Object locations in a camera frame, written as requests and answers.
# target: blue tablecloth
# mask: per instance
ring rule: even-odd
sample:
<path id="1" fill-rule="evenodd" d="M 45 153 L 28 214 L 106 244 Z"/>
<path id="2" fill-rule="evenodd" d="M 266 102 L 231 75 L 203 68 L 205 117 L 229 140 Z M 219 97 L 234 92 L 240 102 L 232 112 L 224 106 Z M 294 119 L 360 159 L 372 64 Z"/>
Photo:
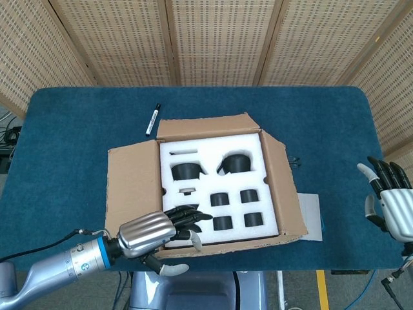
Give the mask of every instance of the blue tablecloth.
<path id="1" fill-rule="evenodd" d="M 354 87 L 45 88 L 30 102 L 0 203 L 0 256 L 52 243 L 74 228 L 105 224 L 108 149 L 145 137 L 156 103 L 160 118 L 248 112 L 301 158 L 299 192 L 318 193 L 323 242 L 298 241 L 186 259 L 192 270 L 372 269 L 395 267 L 402 245 L 367 222 L 371 191 L 356 164 L 380 157 L 365 95 Z M 87 237 L 14 261 L 20 270 Z M 119 270 L 143 270 L 119 260 Z"/>

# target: foam cutout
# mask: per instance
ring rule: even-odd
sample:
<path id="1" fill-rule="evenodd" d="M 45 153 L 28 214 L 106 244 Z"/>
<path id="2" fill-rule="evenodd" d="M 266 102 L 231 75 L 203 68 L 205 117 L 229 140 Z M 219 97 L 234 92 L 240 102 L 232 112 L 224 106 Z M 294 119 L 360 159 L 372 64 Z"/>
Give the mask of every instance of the foam cutout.
<path id="1" fill-rule="evenodd" d="M 202 230 L 198 235 L 203 244 L 278 235 L 270 189 L 264 182 L 267 173 L 258 134 L 161 143 L 160 152 L 163 210 L 195 204 L 199 211 L 211 214 L 214 220 L 196 223 Z M 219 169 L 221 162 L 234 154 L 247 155 L 251 171 L 225 174 Z M 199 179 L 174 180 L 172 167 L 182 163 L 200 165 L 203 173 Z M 255 190 L 257 195 L 252 196 L 258 196 L 258 201 L 242 203 L 241 191 L 245 190 Z M 227 193 L 229 204 L 211 206 L 211 195 L 217 193 Z M 190 241 L 176 240 L 165 246 L 188 245 Z"/>

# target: box flap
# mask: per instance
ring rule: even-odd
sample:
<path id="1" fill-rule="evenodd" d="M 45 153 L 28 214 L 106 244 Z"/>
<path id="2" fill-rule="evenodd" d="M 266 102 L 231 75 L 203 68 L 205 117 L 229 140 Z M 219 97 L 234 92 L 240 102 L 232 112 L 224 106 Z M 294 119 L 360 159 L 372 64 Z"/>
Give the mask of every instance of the box flap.
<path id="1" fill-rule="evenodd" d="M 157 130 L 157 139 L 171 142 L 258 131 L 259 125 L 247 113 L 220 118 L 162 119 Z"/>
<path id="2" fill-rule="evenodd" d="M 214 245 L 204 245 L 202 251 L 197 251 L 193 247 L 180 249 L 161 249 L 155 254 L 158 258 L 195 257 L 214 254 L 224 254 L 249 249 L 259 249 L 261 247 L 271 247 L 273 245 L 286 244 L 299 240 L 299 236 L 277 236 L 258 240 L 247 240 L 232 243 L 222 243 Z"/>
<path id="3" fill-rule="evenodd" d="M 162 210 L 157 142 L 109 150 L 107 186 L 105 227 L 114 236 L 123 223 Z"/>
<path id="4" fill-rule="evenodd" d="M 261 145 L 267 169 L 267 183 L 270 185 L 272 202 L 277 206 L 275 210 L 279 231 L 287 235 L 307 234 L 285 145 L 264 130 L 261 131 Z"/>

